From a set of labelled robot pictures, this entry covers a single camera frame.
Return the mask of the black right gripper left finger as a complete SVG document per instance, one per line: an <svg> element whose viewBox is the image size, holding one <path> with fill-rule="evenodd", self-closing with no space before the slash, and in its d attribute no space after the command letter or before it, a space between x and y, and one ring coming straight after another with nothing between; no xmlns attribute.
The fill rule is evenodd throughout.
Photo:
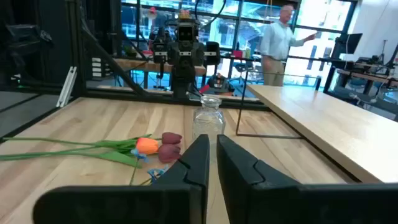
<svg viewBox="0 0 398 224"><path fill-rule="evenodd" d="M210 141L196 138L154 183L146 186L65 186L36 201L34 223L205 223Z"/></svg>

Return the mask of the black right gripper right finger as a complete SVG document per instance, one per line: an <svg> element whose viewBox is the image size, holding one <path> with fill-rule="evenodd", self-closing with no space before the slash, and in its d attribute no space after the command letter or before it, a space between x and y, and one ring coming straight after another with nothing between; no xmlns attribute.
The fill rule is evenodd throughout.
<svg viewBox="0 0 398 224"><path fill-rule="evenodd" d="M217 161L231 223L397 223L397 184L301 184L225 135Z"/></svg>

